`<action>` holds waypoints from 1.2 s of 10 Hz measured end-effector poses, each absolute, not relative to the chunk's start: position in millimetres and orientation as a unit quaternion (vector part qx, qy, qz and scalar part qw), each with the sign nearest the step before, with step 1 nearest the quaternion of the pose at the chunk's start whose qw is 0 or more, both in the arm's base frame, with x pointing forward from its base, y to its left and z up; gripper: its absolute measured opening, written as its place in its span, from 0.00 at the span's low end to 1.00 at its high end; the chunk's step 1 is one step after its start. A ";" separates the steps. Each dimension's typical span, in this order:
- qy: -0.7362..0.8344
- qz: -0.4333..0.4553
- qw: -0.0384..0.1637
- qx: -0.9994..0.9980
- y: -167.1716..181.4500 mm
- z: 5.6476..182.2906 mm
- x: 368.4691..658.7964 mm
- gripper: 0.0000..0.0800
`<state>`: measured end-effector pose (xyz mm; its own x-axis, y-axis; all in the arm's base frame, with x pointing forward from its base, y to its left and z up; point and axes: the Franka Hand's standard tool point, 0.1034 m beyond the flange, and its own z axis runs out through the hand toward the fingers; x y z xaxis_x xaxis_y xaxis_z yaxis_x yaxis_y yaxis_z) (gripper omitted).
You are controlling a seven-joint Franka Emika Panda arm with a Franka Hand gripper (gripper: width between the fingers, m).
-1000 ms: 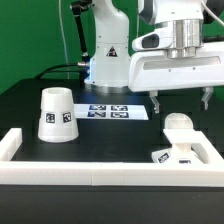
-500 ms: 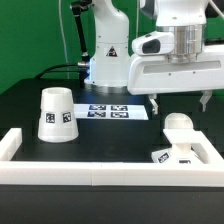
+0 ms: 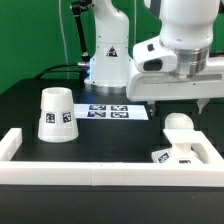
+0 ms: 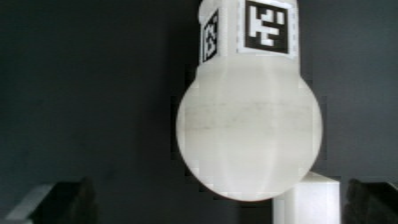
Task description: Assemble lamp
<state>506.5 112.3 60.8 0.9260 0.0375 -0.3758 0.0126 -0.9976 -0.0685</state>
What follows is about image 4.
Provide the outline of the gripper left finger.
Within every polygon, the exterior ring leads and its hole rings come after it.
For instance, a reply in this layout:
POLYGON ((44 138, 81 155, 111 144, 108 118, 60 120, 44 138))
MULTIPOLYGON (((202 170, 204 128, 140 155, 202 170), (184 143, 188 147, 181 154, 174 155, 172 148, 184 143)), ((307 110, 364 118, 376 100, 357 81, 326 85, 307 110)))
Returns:
POLYGON ((1 218, 1 224, 97 224, 92 180, 39 185, 1 218))

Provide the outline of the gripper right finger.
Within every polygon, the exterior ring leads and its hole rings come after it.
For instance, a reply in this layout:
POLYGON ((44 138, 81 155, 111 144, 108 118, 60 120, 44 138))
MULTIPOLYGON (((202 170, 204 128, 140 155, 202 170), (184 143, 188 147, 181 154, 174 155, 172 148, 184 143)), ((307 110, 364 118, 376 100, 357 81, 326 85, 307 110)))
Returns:
POLYGON ((398 224, 398 183, 349 180, 344 224, 398 224))

